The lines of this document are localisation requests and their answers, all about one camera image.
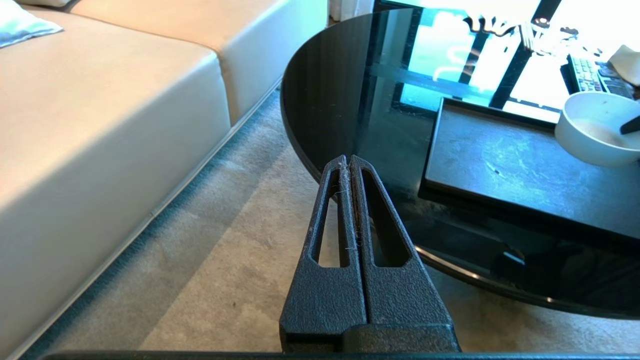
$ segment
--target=beige leather sofa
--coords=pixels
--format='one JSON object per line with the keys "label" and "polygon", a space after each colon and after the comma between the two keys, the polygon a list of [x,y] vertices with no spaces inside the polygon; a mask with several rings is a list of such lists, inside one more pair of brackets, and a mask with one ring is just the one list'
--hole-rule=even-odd
{"label": "beige leather sofa", "polygon": [[327,21],[326,0],[27,9],[65,30],[0,49],[0,359],[162,211]]}

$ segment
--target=spoon handle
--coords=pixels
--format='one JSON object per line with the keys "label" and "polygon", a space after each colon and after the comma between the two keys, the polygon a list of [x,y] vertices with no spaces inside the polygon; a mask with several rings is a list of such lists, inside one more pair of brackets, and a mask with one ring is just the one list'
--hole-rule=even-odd
{"label": "spoon handle", "polygon": [[633,133],[635,131],[640,131],[640,115],[620,126],[620,133],[622,135]]}

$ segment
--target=round coffee table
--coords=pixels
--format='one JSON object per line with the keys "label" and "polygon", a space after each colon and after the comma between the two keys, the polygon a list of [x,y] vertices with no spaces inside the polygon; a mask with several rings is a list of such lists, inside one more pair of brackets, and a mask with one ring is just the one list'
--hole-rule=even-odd
{"label": "round coffee table", "polygon": [[[620,240],[594,227],[568,229],[553,217],[470,205],[456,193],[421,192],[443,97],[552,129],[568,96],[557,58],[531,56],[517,33],[472,33],[464,16],[393,10],[341,22],[309,40],[282,81],[284,125],[298,157],[316,180],[341,154],[372,163],[433,268],[531,304],[638,317],[640,236],[628,234],[640,234],[640,224]],[[460,171],[469,165],[465,158],[449,164]],[[640,197],[631,201],[640,209]]]}

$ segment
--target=beige carpet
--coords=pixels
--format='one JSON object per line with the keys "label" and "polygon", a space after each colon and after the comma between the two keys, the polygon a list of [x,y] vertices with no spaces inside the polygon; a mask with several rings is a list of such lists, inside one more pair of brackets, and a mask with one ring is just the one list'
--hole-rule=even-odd
{"label": "beige carpet", "polygon": [[[278,318],[317,184],[275,92],[23,357],[72,349],[280,350]],[[335,206],[327,233],[335,234]],[[337,259],[327,236],[321,262]],[[640,322],[573,315],[430,274],[465,351],[640,352]]]}

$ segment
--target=sofa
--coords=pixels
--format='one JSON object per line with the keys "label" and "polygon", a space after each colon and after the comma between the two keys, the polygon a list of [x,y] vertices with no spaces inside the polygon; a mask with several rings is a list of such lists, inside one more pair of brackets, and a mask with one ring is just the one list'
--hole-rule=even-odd
{"label": "sofa", "polygon": [[64,31],[0,49],[0,359],[11,360],[196,176],[328,20],[327,0],[23,7]]}

